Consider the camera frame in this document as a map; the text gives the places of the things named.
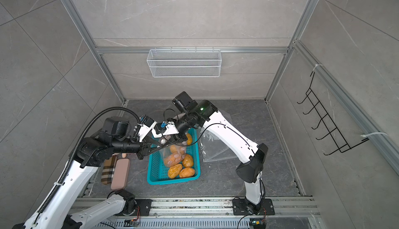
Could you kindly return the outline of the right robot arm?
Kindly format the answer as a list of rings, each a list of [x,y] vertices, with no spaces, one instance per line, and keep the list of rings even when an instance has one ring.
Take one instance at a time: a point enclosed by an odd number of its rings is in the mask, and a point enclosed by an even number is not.
[[[251,213],[259,212],[264,190],[261,174],[268,147],[263,143],[257,144],[245,137],[208,100],[197,103],[183,91],[172,102],[182,115],[174,123],[177,133],[170,136],[171,144],[187,141],[186,133],[191,128],[203,128],[204,132],[209,131],[216,135],[235,153],[241,162],[236,173],[245,184],[244,201],[247,209]]]

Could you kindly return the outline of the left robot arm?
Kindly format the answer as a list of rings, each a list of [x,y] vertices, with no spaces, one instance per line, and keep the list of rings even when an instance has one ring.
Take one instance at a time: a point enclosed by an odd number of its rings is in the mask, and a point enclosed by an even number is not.
[[[64,171],[39,209],[15,229],[91,229],[114,215],[139,215],[135,196],[117,189],[105,201],[81,212],[69,211],[87,184],[106,159],[115,153],[134,153],[144,157],[154,153],[156,122],[149,117],[139,121],[133,138],[127,135],[129,122],[121,117],[106,120],[99,135],[87,137],[82,133],[70,154]]]

